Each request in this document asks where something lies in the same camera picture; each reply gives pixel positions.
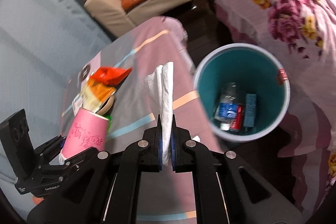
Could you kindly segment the person's hand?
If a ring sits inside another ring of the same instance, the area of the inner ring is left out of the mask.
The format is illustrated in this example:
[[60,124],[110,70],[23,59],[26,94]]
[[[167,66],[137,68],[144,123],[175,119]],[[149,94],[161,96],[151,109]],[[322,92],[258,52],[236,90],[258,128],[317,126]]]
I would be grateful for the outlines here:
[[35,205],[38,205],[38,204],[40,204],[42,201],[44,201],[45,199],[44,199],[43,197],[35,197],[35,196],[33,196],[33,197],[32,197],[32,200],[33,200],[33,203],[34,203]]

